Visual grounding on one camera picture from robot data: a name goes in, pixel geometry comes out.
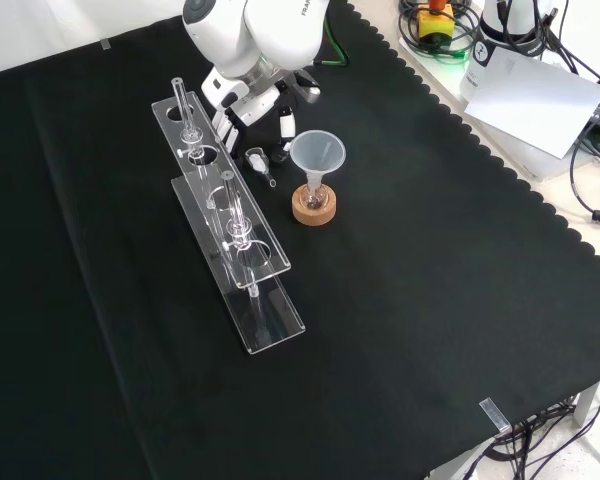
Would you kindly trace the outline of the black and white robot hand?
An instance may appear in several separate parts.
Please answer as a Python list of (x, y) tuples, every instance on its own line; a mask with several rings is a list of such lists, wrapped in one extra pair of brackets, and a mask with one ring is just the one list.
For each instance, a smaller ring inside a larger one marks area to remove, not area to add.
[(241, 135), (271, 111), (279, 116), (280, 140), (268, 158), (282, 165), (289, 158), (290, 144), (295, 137), (293, 110), (279, 105), (280, 97), (291, 86), (291, 72), (275, 69), (272, 77), (260, 78), (260, 83), (248, 85), (245, 80), (229, 79), (213, 67), (202, 83), (202, 93), (214, 107), (212, 119), (215, 135), (228, 153), (236, 157)]

